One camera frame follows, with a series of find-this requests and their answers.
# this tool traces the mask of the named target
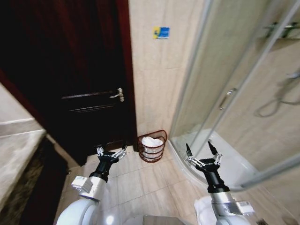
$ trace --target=dark wooden door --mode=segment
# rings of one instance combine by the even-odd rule
[[[126,0],[3,0],[1,82],[81,165],[135,145]],[[110,98],[122,88],[125,101]]]

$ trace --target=tiled floor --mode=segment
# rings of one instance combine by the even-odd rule
[[[99,225],[106,225],[106,218],[113,216],[112,225],[122,225],[127,219],[137,215],[181,217],[196,225],[194,209],[195,199],[208,195],[205,187],[196,187],[178,169],[167,147],[162,159],[149,164],[133,152],[131,146],[128,154],[119,163],[112,165],[105,194],[99,205]],[[74,167],[66,178],[60,198],[57,216],[73,201],[79,199],[71,187],[77,175],[89,176],[98,165],[96,155],[88,158],[87,164]],[[272,225],[285,225],[282,217],[291,217],[289,212],[276,202],[263,188],[256,187],[235,195],[238,199],[249,200],[256,214],[250,220],[264,218]]]

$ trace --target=blue sticker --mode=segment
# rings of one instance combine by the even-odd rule
[[[153,39],[168,39],[169,38],[169,27],[154,27],[153,28]]]

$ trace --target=red wire basket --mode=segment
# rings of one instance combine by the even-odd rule
[[[158,138],[163,141],[162,145],[157,147],[149,147],[142,144],[143,137],[152,137],[154,139]],[[167,140],[167,133],[164,130],[159,130],[156,132],[152,132],[146,135],[142,135],[138,137],[138,146],[139,146],[139,154],[142,160],[147,163],[155,163],[160,160],[164,153],[165,142]]]

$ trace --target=marble countertop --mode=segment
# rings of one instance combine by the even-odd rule
[[[0,137],[0,211],[45,135],[40,129]]]

